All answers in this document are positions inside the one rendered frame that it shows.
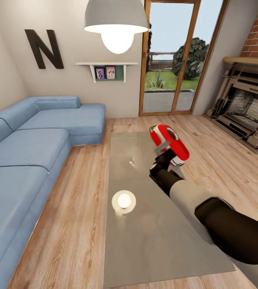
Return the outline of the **radio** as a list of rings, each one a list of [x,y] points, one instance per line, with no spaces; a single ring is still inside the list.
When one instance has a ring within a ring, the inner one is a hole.
[[[169,148],[173,149],[176,153],[176,157],[171,159],[170,164],[174,166],[182,166],[186,160],[189,159],[190,153],[182,143],[176,132],[168,125],[160,124],[151,126],[150,135],[153,138],[157,146],[166,141],[170,142],[170,145],[164,148],[165,152]]]

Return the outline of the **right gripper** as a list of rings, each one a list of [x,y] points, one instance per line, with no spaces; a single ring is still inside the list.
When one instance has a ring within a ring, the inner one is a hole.
[[[159,157],[156,157],[156,161],[159,159],[159,158],[164,158],[165,160],[168,161],[168,163],[170,164],[170,161],[171,159],[175,158],[177,155],[176,153],[174,152],[173,149],[169,148],[168,150],[166,150],[161,156]]]

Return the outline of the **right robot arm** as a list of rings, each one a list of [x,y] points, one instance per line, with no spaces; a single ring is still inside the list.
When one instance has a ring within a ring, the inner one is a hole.
[[[157,157],[149,177],[169,196],[196,232],[224,254],[258,288],[258,221],[240,212],[215,193],[201,189],[174,170],[168,170],[177,155],[169,141],[154,149]]]

